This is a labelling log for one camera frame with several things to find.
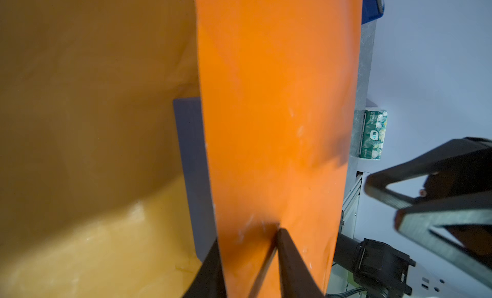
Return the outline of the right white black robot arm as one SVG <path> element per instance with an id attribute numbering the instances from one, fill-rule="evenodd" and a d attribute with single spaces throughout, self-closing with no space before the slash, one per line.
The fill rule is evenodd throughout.
<path id="1" fill-rule="evenodd" d="M 365 193 L 394 208 L 395 230 L 485 286 L 491 286 L 491 141 L 450 140 L 367 177 Z M 388 244 L 339 235 L 334 262 L 367 297 L 452 297 Z"/>

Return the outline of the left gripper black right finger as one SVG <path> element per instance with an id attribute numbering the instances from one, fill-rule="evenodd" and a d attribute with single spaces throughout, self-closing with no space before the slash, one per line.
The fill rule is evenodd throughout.
<path id="1" fill-rule="evenodd" d="M 281 296 L 283 298 L 318 297 L 324 294 L 311 276 L 289 232 L 281 228 L 276 235 Z"/>

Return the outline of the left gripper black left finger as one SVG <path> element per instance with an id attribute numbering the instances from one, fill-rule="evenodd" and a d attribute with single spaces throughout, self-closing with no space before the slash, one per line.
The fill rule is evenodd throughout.
<path id="1" fill-rule="evenodd" d="M 215 240 L 183 298 L 226 298 L 218 240 Z"/>

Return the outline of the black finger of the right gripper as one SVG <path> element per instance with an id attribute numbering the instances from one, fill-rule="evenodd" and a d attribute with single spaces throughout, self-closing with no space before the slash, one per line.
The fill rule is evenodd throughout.
<path id="1" fill-rule="evenodd" d="M 425 201 L 400 209 L 395 229 L 491 287 L 491 192 Z"/>
<path id="2" fill-rule="evenodd" d="M 424 196 L 407 196 L 388 185 L 424 177 Z M 491 190 L 491 140 L 452 139 L 429 152 L 369 175 L 365 193 L 390 207 L 403 209 L 425 201 Z"/>

